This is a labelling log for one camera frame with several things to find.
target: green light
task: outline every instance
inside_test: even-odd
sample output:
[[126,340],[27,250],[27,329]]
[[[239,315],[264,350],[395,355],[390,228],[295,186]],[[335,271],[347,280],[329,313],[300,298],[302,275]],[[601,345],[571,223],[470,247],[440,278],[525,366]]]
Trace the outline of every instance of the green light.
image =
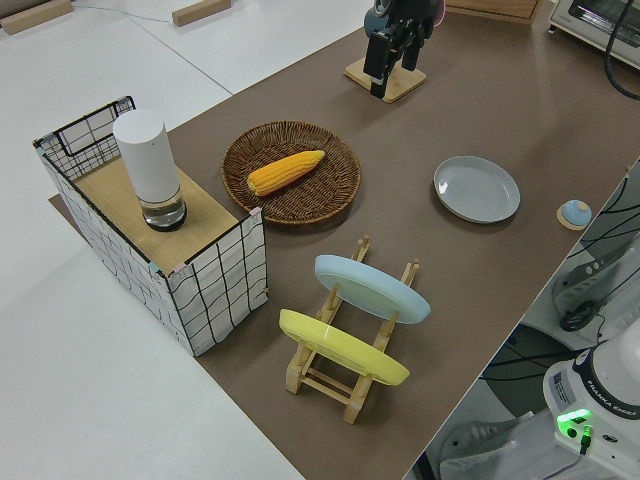
[[[573,412],[563,413],[562,415],[558,415],[558,429],[565,436],[570,436],[568,430],[574,426],[575,423],[581,423],[585,420],[585,418],[591,416],[591,410],[587,410],[586,408],[581,408],[579,410],[575,410]],[[585,425],[585,435],[590,434],[590,427]]]

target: wooden board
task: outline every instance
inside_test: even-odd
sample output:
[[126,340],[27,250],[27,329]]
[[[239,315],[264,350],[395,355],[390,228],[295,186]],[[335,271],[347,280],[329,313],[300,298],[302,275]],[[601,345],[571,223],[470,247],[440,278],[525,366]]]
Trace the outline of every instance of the wooden board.
[[[369,75],[362,71],[363,68],[364,58],[361,58],[357,62],[354,62],[345,68],[344,74],[351,80],[356,81],[359,85],[369,90],[371,88],[371,79]],[[387,90],[382,100],[387,103],[393,103],[424,83],[426,78],[427,76],[418,69],[410,72],[396,64],[391,71],[391,75],[389,75],[389,79],[387,80]]]
[[448,0],[447,13],[531,23],[542,0]]
[[171,13],[173,23],[182,27],[231,7],[231,0],[201,0]]
[[0,25],[9,35],[35,27],[41,23],[73,11],[69,0],[51,0],[20,13],[0,19]]
[[149,228],[120,158],[79,178],[76,185],[165,275],[238,223],[178,169],[187,220],[175,232]]

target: yellow plate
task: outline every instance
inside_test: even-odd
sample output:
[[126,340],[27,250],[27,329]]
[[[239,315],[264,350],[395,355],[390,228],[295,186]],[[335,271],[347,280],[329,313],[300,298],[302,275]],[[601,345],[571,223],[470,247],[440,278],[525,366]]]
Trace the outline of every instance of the yellow plate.
[[389,355],[307,315],[280,310],[280,328],[296,342],[360,375],[371,375],[377,382],[400,385],[409,376],[409,370]]

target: wooden block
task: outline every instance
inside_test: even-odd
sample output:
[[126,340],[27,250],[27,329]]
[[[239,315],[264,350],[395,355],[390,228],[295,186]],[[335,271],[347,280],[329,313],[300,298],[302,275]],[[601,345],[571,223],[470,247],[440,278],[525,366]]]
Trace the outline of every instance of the wooden block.
[[120,158],[76,180],[76,185],[165,275],[238,223],[222,205],[178,169],[187,220],[174,232],[147,226]]
[[231,0],[201,0],[188,7],[176,10],[171,14],[173,23],[182,27],[196,20],[200,20],[214,13],[221,12],[231,7]]
[[[367,90],[371,88],[371,78],[364,73],[364,58],[361,58],[357,62],[349,65],[344,74],[351,80],[354,80],[359,85],[363,86]],[[382,100],[387,103],[393,103],[399,98],[409,93],[414,88],[418,87],[426,80],[427,76],[420,70],[414,70],[410,72],[405,70],[399,64],[396,64],[389,75],[387,80],[387,90]]]
[[10,15],[0,20],[0,25],[9,35],[35,27],[41,23],[73,11],[70,0],[51,0],[24,12]]

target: gray plate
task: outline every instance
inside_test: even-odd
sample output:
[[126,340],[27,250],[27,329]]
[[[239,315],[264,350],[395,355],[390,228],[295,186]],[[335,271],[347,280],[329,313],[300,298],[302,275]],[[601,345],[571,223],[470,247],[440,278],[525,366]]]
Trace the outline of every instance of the gray plate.
[[520,191],[511,175],[484,158],[445,160],[436,169],[433,183],[444,206],[470,222],[505,220],[520,205]]

